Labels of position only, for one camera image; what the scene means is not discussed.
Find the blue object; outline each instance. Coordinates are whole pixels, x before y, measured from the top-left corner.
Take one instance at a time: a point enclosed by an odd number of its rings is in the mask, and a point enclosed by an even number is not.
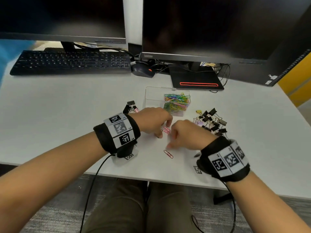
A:
[[[17,57],[23,50],[28,49],[34,41],[0,39],[0,86],[2,76],[8,62]]]

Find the wristband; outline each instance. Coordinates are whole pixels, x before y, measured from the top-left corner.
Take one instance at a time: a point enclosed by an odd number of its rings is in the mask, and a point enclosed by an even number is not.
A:
[[[221,136],[201,150],[197,166],[205,173],[223,181],[240,181],[250,172],[248,160],[234,140]]]
[[[140,137],[135,120],[123,113],[105,119],[103,124],[94,127],[94,131],[103,149],[119,158],[130,155]]]

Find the dark pants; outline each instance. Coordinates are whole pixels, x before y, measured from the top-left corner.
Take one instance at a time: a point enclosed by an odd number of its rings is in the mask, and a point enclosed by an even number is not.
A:
[[[83,233],[199,232],[184,186],[118,179],[83,226]]]

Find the computer monitor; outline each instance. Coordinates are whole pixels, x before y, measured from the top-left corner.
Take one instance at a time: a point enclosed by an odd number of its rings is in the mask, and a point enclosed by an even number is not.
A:
[[[265,64],[311,0],[144,0],[146,59]]]
[[[0,38],[126,43],[123,0],[1,0]]]

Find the computer mouse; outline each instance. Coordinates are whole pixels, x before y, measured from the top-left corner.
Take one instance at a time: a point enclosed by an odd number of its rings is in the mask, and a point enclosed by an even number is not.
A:
[[[136,76],[153,78],[155,71],[152,70],[147,63],[138,62],[132,65],[132,73]]]

